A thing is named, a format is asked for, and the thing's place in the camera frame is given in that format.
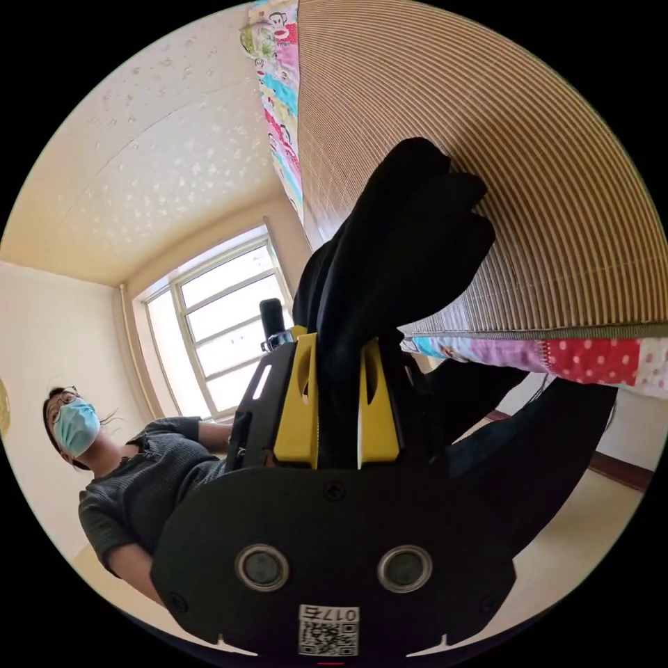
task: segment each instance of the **red fabric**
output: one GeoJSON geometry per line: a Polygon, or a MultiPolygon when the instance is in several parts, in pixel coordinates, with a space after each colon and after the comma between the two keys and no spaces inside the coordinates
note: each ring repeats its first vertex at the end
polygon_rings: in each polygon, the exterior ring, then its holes
{"type": "Polygon", "coordinates": [[[288,34],[285,37],[278,38],[276,43],[281,44],[296,44],[297,43],[297,24],[288,23],[283,26],[287,30],[288,34]]]}
{"type": "Polygon", "coordinates": [[[635,385],[640,359],[638,339],[545,341],[550,373],[579,383],[635,385]]]}

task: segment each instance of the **screw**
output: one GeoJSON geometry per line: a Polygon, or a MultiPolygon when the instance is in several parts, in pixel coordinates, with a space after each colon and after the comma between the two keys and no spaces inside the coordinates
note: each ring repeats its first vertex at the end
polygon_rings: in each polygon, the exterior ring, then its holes
{"type": "Polygon", "coordinates": [[[499,600],[496,596],[485,596],[485,598],[480,601],[480,612],[482,614],[490,614],[494,612],[499,607],[499,600]]]}
{"type": "Polygon", "coordinates": [[[176,612],[180,612],[181,614],[188,612],[188,603],[180,594],[172,592],[167,600],[169,602],[169,607],[173,608],[176,612]]]}
{"type": "Polygon", "coordinates": [[[336,503],[345,498],[346,488],[340,482],[328,482],[324,487],[324,495],[328,501],[336,503]]]}

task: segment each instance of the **qr code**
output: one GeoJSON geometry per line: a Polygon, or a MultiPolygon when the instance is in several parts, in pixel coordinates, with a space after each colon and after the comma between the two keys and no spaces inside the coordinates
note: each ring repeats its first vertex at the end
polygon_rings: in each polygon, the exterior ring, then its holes
{"type": "Polygon", "coordinates": [[[357,656],[358,636],[358,608],[300,606],[300,654],[357,656]]]}

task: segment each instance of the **black sleeve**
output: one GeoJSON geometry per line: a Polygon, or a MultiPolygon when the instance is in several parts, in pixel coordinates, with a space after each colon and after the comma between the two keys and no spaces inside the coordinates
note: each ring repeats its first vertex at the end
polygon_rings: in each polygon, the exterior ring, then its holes
{"type": "Polygon", "coordinates": [[[136,538],[110,515],[85,501],[79,505],[79,521],[102,566],[118,577],[109,568],[109,553],[114,548],[136,543],[136,538]]]}
{"type": "Polygon", "coordinates": [[[180,434],[188,440],[199,443],[201,421],[201,417],[161,417],[159,420],[147,424],[143,433],[157,434],[162,431],[170,434],[180,434]]]}

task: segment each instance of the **eyeglasses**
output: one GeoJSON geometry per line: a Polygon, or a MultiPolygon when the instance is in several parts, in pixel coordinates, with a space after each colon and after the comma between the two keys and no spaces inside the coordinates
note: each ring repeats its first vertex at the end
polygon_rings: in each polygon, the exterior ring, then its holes
{"type": "Polygon", "coordinates": [[[61,408],[65,404],[69,404],[71,401],[74,401],[77,397],[79,396],[79,393],[77,392],[77,389],[72,385],[69,388],[65,388],[56,401],[53,403],[53,407],[55,407],[56,414],[54,415],[53,423],[56,424],[58,422],[58,418],[61,414],[61,408]]]}

